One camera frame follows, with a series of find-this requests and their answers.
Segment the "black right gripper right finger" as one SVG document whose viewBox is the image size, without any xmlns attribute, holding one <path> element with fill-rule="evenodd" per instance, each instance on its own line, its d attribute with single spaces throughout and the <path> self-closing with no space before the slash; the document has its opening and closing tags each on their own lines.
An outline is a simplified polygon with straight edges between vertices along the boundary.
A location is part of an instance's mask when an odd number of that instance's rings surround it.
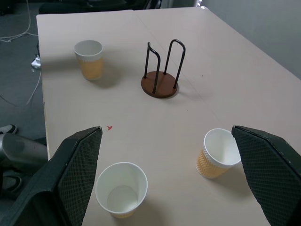
<svg viewBox="0 0 301 226">
<path fill-rule="evenodd" d="M 272 226 L 301 224 L 301 156 L 281 137 L 233 126 L 249 188 Z"/>
</svg>

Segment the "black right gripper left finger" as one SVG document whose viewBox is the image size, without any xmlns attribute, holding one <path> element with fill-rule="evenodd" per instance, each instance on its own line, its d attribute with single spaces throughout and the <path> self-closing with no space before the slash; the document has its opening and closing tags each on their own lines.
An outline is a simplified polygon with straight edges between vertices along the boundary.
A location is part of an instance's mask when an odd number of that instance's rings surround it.
<svg viewBox="0 0 301 226">
<path fill-rule="evenodd" d="M 80 226 L 95 182 L 103 131 L 66 138 L 17 196 L 2 226 Z"/>
</svg>

